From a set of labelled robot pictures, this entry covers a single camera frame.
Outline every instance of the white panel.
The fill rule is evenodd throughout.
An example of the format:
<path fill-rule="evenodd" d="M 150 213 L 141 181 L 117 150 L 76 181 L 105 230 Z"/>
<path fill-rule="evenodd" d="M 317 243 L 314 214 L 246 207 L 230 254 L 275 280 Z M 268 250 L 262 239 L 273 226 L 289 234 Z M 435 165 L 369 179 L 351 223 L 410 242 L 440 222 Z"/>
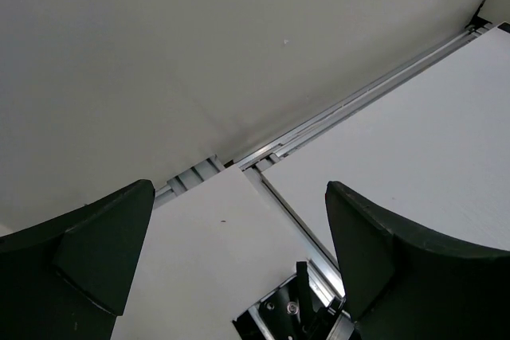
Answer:
<path fill-rule="evenodd" d="M 287 220 L 235 166 L 156 209 L 112 340 L 239 339 L 231 321 L 307 259 Z"/>
<path fill-rule="evenodd" d="M 458 32 L 480 1 L 0 0 L 2 223 L 228 161 Z"/>
<path fill-rule="evenodd" d="M 341 181 L 439 232 L 510 250 L 510 34 L 493 29 L 264 172 L 332 254 Z"/>
<path fill-rule="evenodd" d="M 510 0 L 487 0 L 480 16 L 494 24 L 510 21 Z"/>

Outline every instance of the screw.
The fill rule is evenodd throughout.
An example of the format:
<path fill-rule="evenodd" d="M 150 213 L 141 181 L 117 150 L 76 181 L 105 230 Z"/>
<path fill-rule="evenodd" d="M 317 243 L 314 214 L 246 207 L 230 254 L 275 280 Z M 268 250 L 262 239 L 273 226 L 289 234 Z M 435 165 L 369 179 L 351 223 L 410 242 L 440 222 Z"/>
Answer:
<path fill-rule="evenodd" d="M 299 306 L 296 302 L 288 302 L 287 304 L 287 313 L 289 315 L 297 315 L 297 313 L 300 311 Z"/>

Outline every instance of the metal track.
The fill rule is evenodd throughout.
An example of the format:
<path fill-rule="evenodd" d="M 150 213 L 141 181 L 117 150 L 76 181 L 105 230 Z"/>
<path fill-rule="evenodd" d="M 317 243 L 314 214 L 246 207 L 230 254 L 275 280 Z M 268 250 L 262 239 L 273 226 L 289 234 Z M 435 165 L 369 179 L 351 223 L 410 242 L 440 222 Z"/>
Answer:
<path fill-rule="evenodd" d="M 218 157 L 213 156 L 169 179 L 164 187 L 156 191 L 154 209 L 193 189 L 224 169 Z"/>
<path fill-rule="evenodd" d="M 327 284 L 325 284 L 326 287 L 320 286 L 320 288 L 326 291 L 323 292 L 325 299 L 329 299 L 333 295 L 343 298 L 345 296 L 345 290 L 343 288 L 338 265 L 326 256 L 321 246 L 308 235 L 305 229 L 296 221 L 295 217 L 280 202 L 277 196 L 262 182 L 261 174 L 255 166 L 245 170 L 244 174 L 252 183 L 255 190 L 257 190 L 265 200 L 265 203 L 272 207 L 272 210 L 275 212 L 280 212 L 288 218 L 290 227 L 296 230 L 297 235 L 303 241 L 302 243 L 309 254 L 309 263 L 312 264 L 312 267 L 310 267 L 312 271 L 309 273 L 312 281 L 312 289 L 314 289 L 314 281 L 320 282 L 323 279 Z"/>
<path fill-rule="evenodd" d="M 252 154 L 234 160 L 234 163 L 245 170 L 261 162 L 257 164 L 257 166 L 260 167 L 260 171 L 264 171 L 273 163 L 290 155 L 293 151 L 310 142 L 316 136 L 323 134 L 337 123 L 356 113 L 363 107 L 366 107 L 379 97 L 385 95 L 399 85 L 404 84 L 429 66 L 444 59 L 449 54 L 487 32 L 490 28 L 491 25 L 487 25 L 477 30 L 471 28 L 460 32 L 447 41 L 443 41 L 440 45 L 407 61 L 395 70 L 368 84 L 345 100 L 340 101 L 336 105 L 311 118 L 309 121 L 302 123 L 299 127 L 285 133 L 280 138 L 264 145 Z"/>

